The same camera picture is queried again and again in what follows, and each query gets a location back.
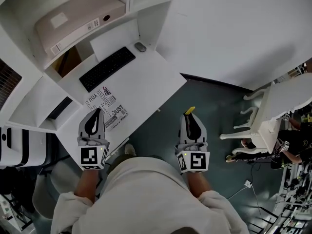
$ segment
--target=white shoe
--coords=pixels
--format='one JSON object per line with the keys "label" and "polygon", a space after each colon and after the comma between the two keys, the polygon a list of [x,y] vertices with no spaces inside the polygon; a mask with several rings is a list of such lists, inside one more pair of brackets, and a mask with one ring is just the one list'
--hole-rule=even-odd
{"label": "white shoe", "polygon": [[135,148],[130,143],[125,145],[125,154],[130,154],[132,156],[137,156]]}
{"label": "white shoe", "polygon": [[240,143],[242,144],[242,146],[243,146],[244,148],[248,148],[248,147],[247,147],[246,139],[242,139],[242,140],[240,141]]}

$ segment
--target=white cabinet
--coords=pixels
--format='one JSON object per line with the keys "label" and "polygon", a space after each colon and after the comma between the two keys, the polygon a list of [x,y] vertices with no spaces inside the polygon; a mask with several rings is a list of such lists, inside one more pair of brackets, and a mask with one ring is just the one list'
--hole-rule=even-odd
{"label": "white cabinet", "polygon": [[[49,58],[34,25],[67,1],[0,0],[0,59],[22,77],[0,109],[0,126],[9,124],[30,130],[57,131],[83,106],[83,99],[72,87],[79,82],[78,78],[73,74],[60,77],[51,64],[73,46],[77,47],[81,59],[86,59],[93,54],[90,40],[133,18],[137,18],[140,40],[154,50],[171,5],[171,0],[120,0],[126,4],[124,16],[96,28]],[[73,100],[72,103],[56,120],[48,119],[66,97]]]}

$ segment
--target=white cubicle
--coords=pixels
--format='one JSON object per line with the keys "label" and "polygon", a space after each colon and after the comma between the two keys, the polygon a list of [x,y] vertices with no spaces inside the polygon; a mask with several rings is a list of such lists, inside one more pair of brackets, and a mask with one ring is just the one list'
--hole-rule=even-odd
{"label": "white cubicle", "polygon": [[[126,4],[124,16],[89,32],[51,59],[44,52],[34,24],[66,1],[0,0],[0,59],[22,76],[0,108],[0,126],[56,133],[71,152],[78,121],[87,113],[84,100],[88,93],[79,77],[98,62],[90,41],[136,19],[139,40],[147,51],[140,53],[133,43],[129,44],[136,59],[103,82],[129,112],[123,128],[107,134],[114,149],[185,83],[179,72],[155,51],[172,0],[121,0]],[[62,78],[51,64],[73,46],[83,62]],[[71,104],[56,120],[49,119],[66,97],[72,100]]]}

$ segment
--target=power outlet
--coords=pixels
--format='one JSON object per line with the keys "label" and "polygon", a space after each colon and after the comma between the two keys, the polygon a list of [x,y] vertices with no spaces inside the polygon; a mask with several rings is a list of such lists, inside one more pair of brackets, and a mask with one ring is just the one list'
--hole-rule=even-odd
{"label": "power outlet", "polygon": [[244,185],[248,188],[251,188],[252,187],[252,183],[249,181],[249,180],[246,180]]}

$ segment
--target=yellow tip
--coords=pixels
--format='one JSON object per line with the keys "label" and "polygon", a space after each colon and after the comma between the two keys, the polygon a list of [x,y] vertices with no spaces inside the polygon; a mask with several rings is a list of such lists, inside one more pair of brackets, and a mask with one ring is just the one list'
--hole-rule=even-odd
{"label": "yellow tip", "polygon": [[195,107],[190,107],[189,110],[185,112],[185,115],[189,115],[194,109]]}

